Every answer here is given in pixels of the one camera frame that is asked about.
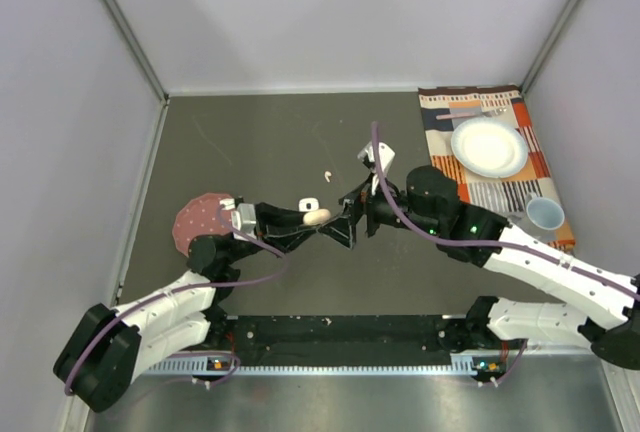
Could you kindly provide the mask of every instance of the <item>fork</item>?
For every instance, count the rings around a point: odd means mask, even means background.
[[[495,109],[483,110],[480,112],[461,112],[459,114],[444,114],[436,116],[437,120],[445,119],[464,119],[467,117],[498,117],[507,111],[506,107],[497,107]]]

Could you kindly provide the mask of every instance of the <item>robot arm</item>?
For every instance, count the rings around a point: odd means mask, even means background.
[[[202,235],[189,245],[186,272],[178,281],[143,298],[114,309],[99,304],[83,317],[56,361],[54,373],[71,382],[74,393],[100,412],[115,403],[128,385],[147,368],[183,348],[197,345],[224,329],[226,316],[218,304],[231,287],[213,288],[210,282],[235,282],[240,271],[231,265],[262,250],[268,244],[281,253],[299,247],[316,233],[353,248],[356,225],[366,218],[366,234],[381,225],[406,228],[379,191],[381,181],[392,190],[394,202],[413,226],[439,239],[493,241],[490,246],[454,246],[441,241],[438,248],[455,260],[509,275],[563,301],[563,304],[527,304],[498,297],[480,297],[464,319],[443,322],[438,342],[443,349],[498,348],[502,341],[533,339],[590,347],[604,360],[629,369],[640,369],[640,304],[637,279],[601,270],[539,243],[504,217],[463,203],[457,184],[430,166],[413,169],[406,191],[388,182],[386,172],[393,150],[379,144],[380,177],[369,144],[358,155],[370,170],[368,178],[340,199],[342,212],[295,211],[269,204],[245,204],[242,199],[223,200],[232,210],[233,232]],[[252,238],[247,241],[242,235]],[[496,246],[495,241],[520,246],[517,250]],[[548,256],[552,261],[544,260]],[[579,275],[572,268],[585,271]],[[195,287],[184,290],[185,286]],[[94,348],[89,344],[108,324],[115,326]],[[82,363],[82,354],[88,354]],[[77,374],[69,380],[73,368]]]

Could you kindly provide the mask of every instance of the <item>striped placemat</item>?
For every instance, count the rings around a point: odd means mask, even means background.
[[[502,87],[438,87],[418,89],[422,122],[429,147],[431,163],[458,182],[460,198],[485,207],[517,223],[524,217],[525,197],[535,192],[560,203],[549,167],[540,149],[531,124],[531,117],[520,91],[514,85]],[[504,179],[489,179],[474,174],[462,166],[451,150],[451,136],[466,118],[436,120],[438,115],[473,112],[506,107],[495,117],[515,127],[529,148],[525,167],[516,175]],[[557,249],[570,251],[575,238],[568,222],[543,240]]]

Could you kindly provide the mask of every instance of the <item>utensil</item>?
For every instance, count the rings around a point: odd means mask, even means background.
[[[460,112],[456,114],[443,114],[436,116],[436,120],[445,119],[464,119],[467,117],[497,117],[507,111],[506,107],[497,107],[490,110],[482,110],[480,112]]]
[[[451,136],[453,155],[483,177],[511,177],[527,163],[529,149],[512,126],[478,117],[460,124]]]
[[[556,201],[529,192],[525,198],[526,215],[517,223],[518,227],[537,239],[557,230],[564,224],[564,210]]]

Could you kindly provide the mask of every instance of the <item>pink sponge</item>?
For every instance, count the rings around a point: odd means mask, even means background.
[[[176,216],[171,233],[176,249],[187,257],[189,244],[199,235],[225,235],[231,232],[217,217],[220,201],[231,199],[229,194],[204,194],[191,200]],[[231,222],[231,211],[221,211],[222,218]]]

